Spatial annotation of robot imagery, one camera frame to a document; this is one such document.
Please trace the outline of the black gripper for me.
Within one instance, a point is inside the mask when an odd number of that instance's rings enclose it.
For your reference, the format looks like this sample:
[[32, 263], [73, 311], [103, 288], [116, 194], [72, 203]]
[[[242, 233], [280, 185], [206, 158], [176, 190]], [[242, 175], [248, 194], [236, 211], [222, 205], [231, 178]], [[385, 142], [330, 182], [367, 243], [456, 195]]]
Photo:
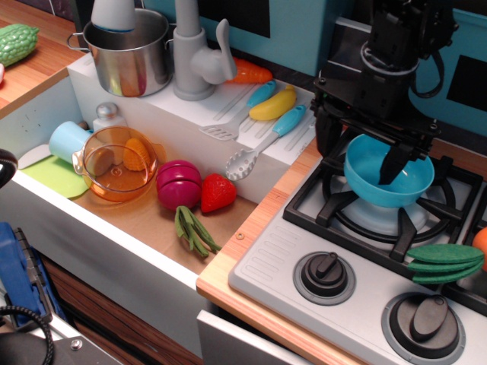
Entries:
[[311, 102], [317, 150], [328, 157], [343, 125], [392, 145], [380, 167], [380, 185], [390, 185], [416, 152], [429, 152], [440, 129], [409, 99], [416, 69], [383, 70], [360, 61], [357, 68], [329, 60], [314, 81]]

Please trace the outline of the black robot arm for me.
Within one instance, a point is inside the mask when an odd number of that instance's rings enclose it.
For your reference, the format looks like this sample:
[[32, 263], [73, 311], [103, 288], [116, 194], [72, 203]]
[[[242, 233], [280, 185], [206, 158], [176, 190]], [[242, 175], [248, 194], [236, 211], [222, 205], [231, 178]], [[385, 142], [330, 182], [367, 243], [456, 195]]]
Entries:
[[389, 145], [381, 185], [391, 184], [408, 162], [425, 159], [440, 129], [409, 95], [439, 94], [440, 50], [457, 28], [450, 1], [374, 1], [371, 26], [337, 20], [311, 102], [320, 154], [331, 155], [347, 126]]

